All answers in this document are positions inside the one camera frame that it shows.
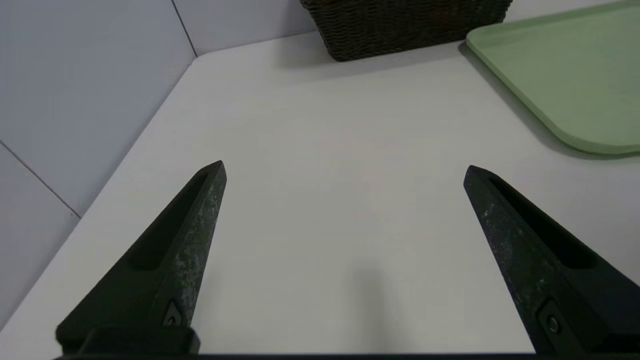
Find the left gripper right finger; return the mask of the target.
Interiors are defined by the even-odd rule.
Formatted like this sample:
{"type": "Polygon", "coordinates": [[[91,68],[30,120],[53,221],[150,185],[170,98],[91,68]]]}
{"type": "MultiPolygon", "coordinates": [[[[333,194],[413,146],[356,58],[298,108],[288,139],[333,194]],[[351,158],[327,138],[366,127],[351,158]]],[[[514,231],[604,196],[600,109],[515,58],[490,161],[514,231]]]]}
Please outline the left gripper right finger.
{"type": "Polygon", "coordinates": [[[638,354],[640,289],[495,173],[463,182],[537,354],[638,354]]]}

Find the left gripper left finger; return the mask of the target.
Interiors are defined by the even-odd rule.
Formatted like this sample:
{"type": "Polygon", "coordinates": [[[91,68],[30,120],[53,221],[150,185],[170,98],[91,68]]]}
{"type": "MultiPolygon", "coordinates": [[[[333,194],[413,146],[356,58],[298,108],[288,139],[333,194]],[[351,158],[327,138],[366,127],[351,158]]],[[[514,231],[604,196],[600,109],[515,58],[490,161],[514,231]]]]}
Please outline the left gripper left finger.
{"type": "Polygon", "coordinates": [[[197,353],[191,328],[226,189],[197,171],[55,330],[63,353],[197,353]]]}

